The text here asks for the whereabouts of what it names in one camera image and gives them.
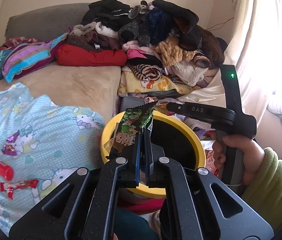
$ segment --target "beige curtain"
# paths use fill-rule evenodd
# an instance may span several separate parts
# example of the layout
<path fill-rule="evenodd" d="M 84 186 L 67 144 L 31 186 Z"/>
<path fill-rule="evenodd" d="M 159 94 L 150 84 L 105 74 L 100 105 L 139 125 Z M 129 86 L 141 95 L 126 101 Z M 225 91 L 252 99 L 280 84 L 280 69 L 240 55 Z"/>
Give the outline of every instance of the beige curtain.
<path fill-rule="evenodd" d="M 258 123 L 271 93 L 274 65 L 282 57 L 277 35 L 278 0 L 238 0 L 224 64 L 236 66 L 243 111 L 255 116 Z M 179 99 L 225 107 L 220 71 L 208 87 Z"/>

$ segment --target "hello kitty blanket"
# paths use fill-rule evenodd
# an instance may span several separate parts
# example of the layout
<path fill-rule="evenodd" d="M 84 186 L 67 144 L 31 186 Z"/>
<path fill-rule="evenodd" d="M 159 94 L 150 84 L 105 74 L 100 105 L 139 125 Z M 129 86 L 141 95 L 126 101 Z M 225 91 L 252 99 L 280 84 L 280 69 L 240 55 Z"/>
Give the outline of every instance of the hello kitty blanket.
<path fill-rule="evenodd" d="M 56 106 L 47 95 L 34 99 L 17 83 L 0 92 L 0 161 L 14 169 L 12 182 L 37 178 L 34 189 L 0 192 L 0 229 L 11 226 L 78 167 L 100 168 L 100 138 L 104 121 L 89 108 Z M 7 138 L 17 155 L 2 153 Z M 0 182 L 6 180 L 0 176 Z"/>

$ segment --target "metal screw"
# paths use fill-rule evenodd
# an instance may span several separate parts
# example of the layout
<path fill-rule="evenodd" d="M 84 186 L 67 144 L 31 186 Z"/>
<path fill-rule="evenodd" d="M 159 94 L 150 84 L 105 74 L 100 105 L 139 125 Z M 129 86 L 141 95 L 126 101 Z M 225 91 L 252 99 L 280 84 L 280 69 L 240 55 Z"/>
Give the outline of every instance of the metal screw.
<path fill-rule="evenodd" d="M 207 175 L 209 173 L 206 168 L 199 168 L 197 171 L 201 175 Z"/>
<path fill-rule="evenodd" d="M 126 160 L 126 158 L 124 158 L 124 157 L 118 157 L 118 158 L 115 159 L 115 161 L 116 161 L 118 164 L 123 164 L 123 163 L 125 163 L 127 160 Z"/>
<path fill-rule="evenodd" d="M 168 157 L 160 157 L 159 162 L 161 163 L 169 163 L 170 159 Z"/>
<path fill-rule="evenodd" d="M 83 176 L 85 174 L 88 173 L 88 170 L 86 168 L 80 168 L 78 169 L 77 173 L 80 175 L 80 176 Z"/>

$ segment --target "yellow rim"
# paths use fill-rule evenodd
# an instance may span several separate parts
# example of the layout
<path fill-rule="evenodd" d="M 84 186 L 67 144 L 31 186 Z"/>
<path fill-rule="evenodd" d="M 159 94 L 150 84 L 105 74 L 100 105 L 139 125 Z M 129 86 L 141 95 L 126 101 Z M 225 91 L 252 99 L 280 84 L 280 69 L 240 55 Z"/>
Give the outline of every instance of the yellow rim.
<path fill-rule="evenodd" d="M 105 157 L 108 156 L 108 152 L 104 148 L 104 144 L 111 138 L 112 133 L 114 132 L 115 126 L 118 122 L 121 121 L 124 112 L 117 114 L 113 117 L 105 126 L 102 137 L 101 137 L 101 157 L 103 163 L 108 162 L 109 160 Z M 186 138 L 190 141 L 194 152 L 196 160 L 196 165 L 194 168 L 205 167 L 205 152 L 202 147 L 202 144 L 196 134 L 183 122 L 174 118 L 173 116 L 167 116 L 165 114 L 161 114 L 158 111 L 154 111 L 153 113 L 154 119 L 166 122 L 175 128 L 177 128 L 180 132 L 182 132 Z M 129 188 L 129 190 L 133 193 L 141 195 L 143 197 L 149 198 L 165 198 L 165 189 L 164 188 L 149 188 L 143 184 L 139 184 L 137 188 Z"/>

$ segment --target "electrical cord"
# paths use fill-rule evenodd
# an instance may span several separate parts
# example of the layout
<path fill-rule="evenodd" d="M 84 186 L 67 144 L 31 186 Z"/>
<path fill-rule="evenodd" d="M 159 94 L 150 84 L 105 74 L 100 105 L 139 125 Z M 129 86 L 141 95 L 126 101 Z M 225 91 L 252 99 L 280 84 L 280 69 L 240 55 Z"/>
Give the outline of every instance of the electrical cord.
<path fill-rule="evenodd" d="M 233 19 L 234 19 L 234 17 L 232 17 L 231 19 L 228 19 L 226 22 L 218 23 L 218 24 L 216 24 L 216 25 L 213 25 L 211 28 L 208 28 L 208 29 L 206 29 L 206 30 L 209 31 L 209 32 L 218 30 L 218 29 L 222 28 L 228 21 L 233 20 Z M 211 30 L 212 28 L 214 28 L 215 26 L 220 25 L 220 24 L 223 24 L 220 28 Z"/>

